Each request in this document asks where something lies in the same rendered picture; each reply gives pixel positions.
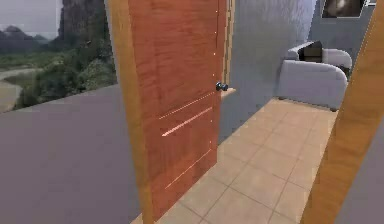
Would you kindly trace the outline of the orange wooden room door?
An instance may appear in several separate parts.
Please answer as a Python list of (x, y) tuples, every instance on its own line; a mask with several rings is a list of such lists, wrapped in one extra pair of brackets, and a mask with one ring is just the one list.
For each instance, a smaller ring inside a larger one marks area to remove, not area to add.
[(217, 162), (226, 0), (129, 0), (155, 224)]

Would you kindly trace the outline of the light grey sofa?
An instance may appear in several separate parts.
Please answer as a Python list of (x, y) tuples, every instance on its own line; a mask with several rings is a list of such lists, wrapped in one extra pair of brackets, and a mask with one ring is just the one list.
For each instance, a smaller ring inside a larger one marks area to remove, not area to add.
[(287, 51), (282, 62), (277, 97), (328, 108), (336, 112), (343, 101), (352, 70), (352, 58), (340, 49), (323, 45), (321, 63), (299, 60), (298, 50), (309, 41)]

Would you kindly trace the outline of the dark brown box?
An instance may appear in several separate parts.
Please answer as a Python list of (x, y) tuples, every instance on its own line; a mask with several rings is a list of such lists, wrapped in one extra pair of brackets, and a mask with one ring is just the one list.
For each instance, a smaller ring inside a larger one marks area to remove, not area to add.
[(323, 47), (320, 41), (308, 43), (298, 50), (299, 60), (321, 63), (323, 61)]

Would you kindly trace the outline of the dark framed wall picture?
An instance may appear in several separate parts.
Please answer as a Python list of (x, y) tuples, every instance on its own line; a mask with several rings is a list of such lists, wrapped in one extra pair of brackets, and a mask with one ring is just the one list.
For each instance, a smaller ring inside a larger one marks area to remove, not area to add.
[(325, 0), (322, 18), (358, 18), (366, 0)]

